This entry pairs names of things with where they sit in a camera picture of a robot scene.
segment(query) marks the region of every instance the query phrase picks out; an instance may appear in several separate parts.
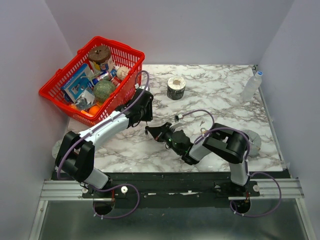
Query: white wall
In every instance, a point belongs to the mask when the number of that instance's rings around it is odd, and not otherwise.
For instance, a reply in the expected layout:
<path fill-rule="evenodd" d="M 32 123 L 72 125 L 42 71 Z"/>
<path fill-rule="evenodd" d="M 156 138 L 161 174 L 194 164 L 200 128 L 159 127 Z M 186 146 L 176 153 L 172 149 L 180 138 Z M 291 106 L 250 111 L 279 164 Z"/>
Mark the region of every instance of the white wall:
<path fill-rule="evenodd" d="M 320 1 L 295 0 L 265 52 L 262 90 L 290 172 L 320 238 Z"/>
<path fill-rule="evenodd" d="M 149 64 L 257 64 L 293 0 L 46 0 L 75 54 L 93 36 Z"/>
<path fill-rule="evenodd" d="M 0 7 L 0 239 L 28 239 L 66 116 L 38 95 L 72 53 L 43 0 Z"/>

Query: metal floor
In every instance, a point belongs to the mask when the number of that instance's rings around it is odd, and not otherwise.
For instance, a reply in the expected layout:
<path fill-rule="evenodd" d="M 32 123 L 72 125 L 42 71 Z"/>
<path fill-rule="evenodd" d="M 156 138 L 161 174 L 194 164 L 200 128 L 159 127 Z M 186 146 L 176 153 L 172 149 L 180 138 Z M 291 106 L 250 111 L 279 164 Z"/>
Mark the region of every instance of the metal floor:
<path fill-rule="evenodd" d="M 277 200 L 252 200 L 249 213 L 270 210 Z M 128 210 L 116 209 L 112 215 Z M 137 209 L 122 219 L 94 217 L 90 201 L 49 202 L 41 240 L 304 240 L 295 199 L 283 199 L 260 218 L 233 215 L 228 208 Z"/>

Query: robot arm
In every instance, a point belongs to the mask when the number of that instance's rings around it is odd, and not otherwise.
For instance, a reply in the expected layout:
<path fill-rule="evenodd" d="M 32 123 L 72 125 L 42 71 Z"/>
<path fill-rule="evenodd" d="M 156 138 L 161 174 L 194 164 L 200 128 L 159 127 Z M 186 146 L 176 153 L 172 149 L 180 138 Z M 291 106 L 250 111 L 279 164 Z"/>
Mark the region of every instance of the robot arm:
<path fill-rule="evenodd" d="M 180 155 L 189 165 L 199 163 L 211 152 L 217 154 L 229 163 L 231 181 L 238 186 L 245 186 L 249 180 L 244 161 L 247 140 L 232 128 L 219 123 L 215 123 L 211 130 L 213 129 L 217 131 L 212 132 L 200 143 L 193 144 L 183 130 L 175 131 L 175 126 L 169 122 L 159 127 L 145 127 L 157 142 L 166 142 L 167 147 Z"/>
<path fill-rule="evenodd" d="M 140 121 L 149 122 L 153 119 L 152 101 L 154 97 L 149 91 L 145 91 L 128 111 L 114 119 L 121 110 L 135 101 L 142 91 L 142 88 L 138 88 L 133 98 L 127 104 L 117 107 L 115 111 L 97 125 L 78 134 L 73 131 L 68 132 L 62 140 L 55 165 L 60 165 L 63 156 L 74 143 L 88 133 L 91 133 L 90 136 L 82 140 L 73 151 L 70 152 L 66 161 L 63 163 L 62 170 L 79 183 L 86 183 L 98 189 L 103 189 L 110 178 L 94 167 L 95 148 L 100 147 L 115 134 L 139 124 Z M 104 126 L 97 131 L 93 131 L 100 125 Z"/>

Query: white bottle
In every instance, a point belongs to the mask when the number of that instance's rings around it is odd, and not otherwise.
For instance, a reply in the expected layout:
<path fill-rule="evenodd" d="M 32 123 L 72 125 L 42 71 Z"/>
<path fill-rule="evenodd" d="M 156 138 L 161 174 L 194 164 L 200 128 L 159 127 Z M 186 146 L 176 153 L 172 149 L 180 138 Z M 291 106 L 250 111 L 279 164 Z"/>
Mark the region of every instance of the white bottle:
<path fill-rule="evenodd" d="M 243 102 L 248 102 L 254 96 L 255 92 L 258 90 L 259 86 L 262 83 L 262 75 L 262 71 L 257 71 L 254 76 L 249 78 L 241 93 L 240 98 Z"/>

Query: green ball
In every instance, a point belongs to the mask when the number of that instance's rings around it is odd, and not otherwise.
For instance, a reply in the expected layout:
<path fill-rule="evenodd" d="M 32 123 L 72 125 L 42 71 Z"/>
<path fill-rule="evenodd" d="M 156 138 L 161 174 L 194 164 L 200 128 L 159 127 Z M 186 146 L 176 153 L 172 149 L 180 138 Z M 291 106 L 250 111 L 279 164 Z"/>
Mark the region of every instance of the green ball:
<path fill-rule="evenodd" d="M 115 90 L 116 86 L 112 82 L 101 80 L 94 86 L 94 98 L 97 102 L 103 104 Z"/>

